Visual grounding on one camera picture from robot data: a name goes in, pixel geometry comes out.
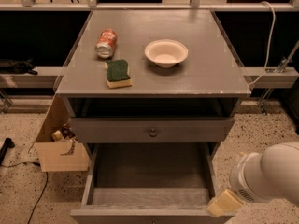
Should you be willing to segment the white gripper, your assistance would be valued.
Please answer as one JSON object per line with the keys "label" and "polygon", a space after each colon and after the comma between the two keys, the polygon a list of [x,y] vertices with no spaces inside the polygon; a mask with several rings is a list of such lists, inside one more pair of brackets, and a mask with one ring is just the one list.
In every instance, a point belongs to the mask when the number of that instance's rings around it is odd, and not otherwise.
{"label": "white gripper", "polygon": [[262,180],[258,164],[260,158],[260,154],[251,153],[242,156],[237,161],[229,176],[232,189],[221,189],[207,205],[206,210],[212,217],[221,217],[234,212],[244,205],[242,200],[248,203],[265,202],[265,198],[254,190],[258,182]]}

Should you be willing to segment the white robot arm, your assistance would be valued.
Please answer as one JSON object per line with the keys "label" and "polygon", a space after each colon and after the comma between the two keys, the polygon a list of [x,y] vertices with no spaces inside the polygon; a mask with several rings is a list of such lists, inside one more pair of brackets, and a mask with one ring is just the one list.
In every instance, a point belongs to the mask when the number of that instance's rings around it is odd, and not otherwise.
{"label": "white robot arm", "polygon": [[220,190],[207,206],[212,217],[232,213],[247,203],[286,199],[299,206],[299,143],[268,147],[263,153],[243,155],[233,166],[231,187]]}

